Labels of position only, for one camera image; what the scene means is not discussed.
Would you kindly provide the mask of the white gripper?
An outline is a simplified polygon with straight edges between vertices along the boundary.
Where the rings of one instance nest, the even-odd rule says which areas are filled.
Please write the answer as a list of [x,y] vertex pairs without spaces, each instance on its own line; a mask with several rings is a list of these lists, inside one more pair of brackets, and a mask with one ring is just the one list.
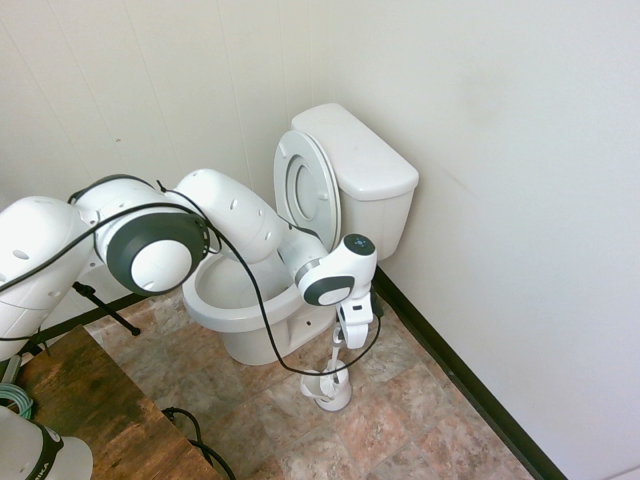
[[361,348],[369,332],[369,324],[373,320],[370,298],[347,299],[337,308],[340,325],[332,332],[332,345],[343,349]]

